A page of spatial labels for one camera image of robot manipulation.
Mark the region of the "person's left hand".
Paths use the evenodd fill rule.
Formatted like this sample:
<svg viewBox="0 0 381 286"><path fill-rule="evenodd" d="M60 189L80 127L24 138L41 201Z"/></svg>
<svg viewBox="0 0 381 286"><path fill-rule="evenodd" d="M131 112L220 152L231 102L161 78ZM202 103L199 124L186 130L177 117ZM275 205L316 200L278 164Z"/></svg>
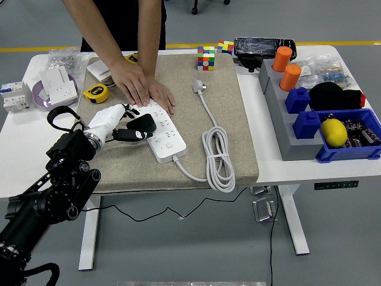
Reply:
<svg viewBox="0 0 381 286"><path fill-rule="evenodd" d="M147 85L149 96L171 117L174 114L175 101L169 89L153 77L147 79Z"/></svg>

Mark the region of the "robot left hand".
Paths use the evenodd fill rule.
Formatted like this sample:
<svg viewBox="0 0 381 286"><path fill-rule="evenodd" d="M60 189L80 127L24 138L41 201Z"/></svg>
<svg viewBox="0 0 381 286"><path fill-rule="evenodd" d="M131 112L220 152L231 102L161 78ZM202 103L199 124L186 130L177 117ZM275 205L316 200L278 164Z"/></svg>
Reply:
<svg viewBox="0 0 381 286"><path fill-rule="evenodd" d="M140 113L128 104L116 104L98 111L89 123L89 128L84 131L90 142L102 146L106 143L106 137L112 136L116 141L139 142L153 136L152 132L144 132L133 129L119 129L116 127L120 120L126 116L133 118Z"/></svg>

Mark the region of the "person's right hand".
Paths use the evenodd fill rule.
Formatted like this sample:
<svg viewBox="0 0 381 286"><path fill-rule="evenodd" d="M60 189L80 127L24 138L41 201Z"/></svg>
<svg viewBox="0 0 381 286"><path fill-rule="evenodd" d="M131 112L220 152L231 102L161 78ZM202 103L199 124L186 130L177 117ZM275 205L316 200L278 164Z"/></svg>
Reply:
<svg viewBox="0 0 381 286"><path fill-rule="evenodd" d="M125 94L131 104L139 107L149 102L148 85L143 70L119 57L108 63L111 77L117 87Z"/></svg>

